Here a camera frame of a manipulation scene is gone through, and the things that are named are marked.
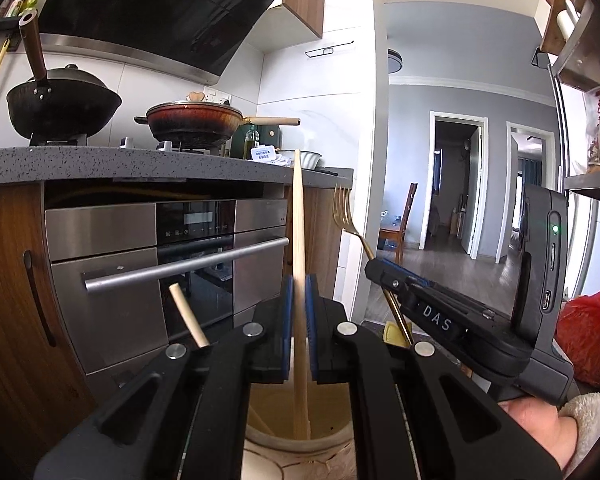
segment door frame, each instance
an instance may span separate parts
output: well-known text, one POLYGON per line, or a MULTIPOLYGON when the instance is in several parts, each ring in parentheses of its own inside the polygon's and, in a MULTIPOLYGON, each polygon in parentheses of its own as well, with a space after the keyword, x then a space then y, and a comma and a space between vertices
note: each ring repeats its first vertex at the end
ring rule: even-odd
POLYGON ((530 134, 534 134, 535 137, 544 140, 544 148, 546 150, 545 153, 545 164, 542 168, 542 178, 547 181, 547 177, 552 175, 552 181, 546 182, 550 184, 550 186, 546 186, 548 189, 555 190, 557 188, 557 152, 555 150, 555 134, 553 132, 549 132, 547 130, 540 130, 539 128, 533 128, 532 126, 525 126, 524 124, 517 124, 507 121, 507 176, 504 190, 504 204, 503 204, 503 217, 502 217, 502 225, 500 226, 500 237, 498 239, 498 250, 496 251, 496 263, 499 263, 503 253, 506 254, 507 251, 504 250, 504 237, 507 232, 507 216, 508 216, 508 207, 509 207, 509 198, 510 198, 510 190, 509 183, 511 182, 511 147, 513 140, 513 130, 525 130, 530 134))
POLYGON ((478 247, 482 239, 482 226, 484 224, 484 212, 487 202, 487 183, 489 177, 489 118, 478 117, 463 114, 451 114, 448 112, 431 111, 429 114, 429 167, 427 170, 427 193, 425 195, 424 216, 422 218, 422 229, 420 231, 420 249, 424 249, 427 239, 427 229, 429 227, 429 212, 431 210, 431 189, 433 186, 433 159, 436 147, 436 121, 447 123, 470 124, 471 126, 480 126, 482 128, 482 138, 480 140, 480 178, 478 179, 478 204, 477 213, 474 216, 474 225, 472 226, 472 240, 469 243, 469 255, 472 260, 478 257, 478 247))

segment fork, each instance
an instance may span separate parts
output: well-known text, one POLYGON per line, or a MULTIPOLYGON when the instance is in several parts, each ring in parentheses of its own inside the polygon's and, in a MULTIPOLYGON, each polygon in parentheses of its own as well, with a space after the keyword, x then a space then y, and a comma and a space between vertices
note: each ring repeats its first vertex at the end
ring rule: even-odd
MULTIPOLYGON (((365 238, 358 232, 356 226, 353 225, 351 208, 349 205, 350 193, 350 189, 345 189, 336 185, 333 193, 333 221, 336 222, 336 225, 344 232, 357 236, 362 243, 366 257, 369 260, 372 260, 374 258, 374 254, 371 250, 371 247, 369 247, 369 244, 366 242, 365 238)), ((400 312, 400 307, 398 306, 397 300, 392 293, 384 288, 382 289, 382 293, 384 294, 384 298, 389 305, 389 309, 391 310, 392 314, 394 314, 395 322, 398 324, 398 328, 400 329, 404 340, 407 342, 407 346, 413 345, 413 335, 411 335, 411 330, 409 329, 404 317, 400 312)))

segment ceiling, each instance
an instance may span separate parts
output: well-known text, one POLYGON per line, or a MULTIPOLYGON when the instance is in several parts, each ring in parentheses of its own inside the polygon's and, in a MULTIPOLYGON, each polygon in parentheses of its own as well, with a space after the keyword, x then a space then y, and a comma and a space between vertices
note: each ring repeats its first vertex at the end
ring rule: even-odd
POLYGON ((524 132, 523 130, 518 130, 516 132, 512 132, 514 140, 518 144, 518 155, 525 155, 529 158, 542 159, 542 140, 537 137, 529 137, 532 134, 528 132, 524 132))
POLYGON ((547 70, 531 65, 541 42, 533 18, 448 2, 384 5, 387 44, 402 56, 395 76, 477 82, 554 101, 547 70))
POLYGON ((476 128, 477 126, 471 124, 436 121, 436 143, 464 144, 465 140, 471 138, 476 128))

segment red bag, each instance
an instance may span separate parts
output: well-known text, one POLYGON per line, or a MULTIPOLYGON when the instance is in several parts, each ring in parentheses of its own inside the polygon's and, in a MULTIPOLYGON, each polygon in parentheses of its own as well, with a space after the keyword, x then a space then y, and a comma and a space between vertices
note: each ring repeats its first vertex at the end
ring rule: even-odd
POLYGON ((555 340, 573 362, 576 379, 600 386, 600 292, 566 304, 555 340))

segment white bowl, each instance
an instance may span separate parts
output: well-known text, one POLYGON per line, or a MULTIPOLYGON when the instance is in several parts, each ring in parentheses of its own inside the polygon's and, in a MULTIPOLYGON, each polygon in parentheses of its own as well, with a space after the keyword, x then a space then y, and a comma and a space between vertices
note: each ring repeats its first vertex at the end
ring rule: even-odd
MULTIPOLYGON (((278 153, 296 160, 296 150, 280 150, 278 153)), ((321 156, 320 153, 315 152, 300 152, 300 167, 303 170, 314 170, 321 156)))

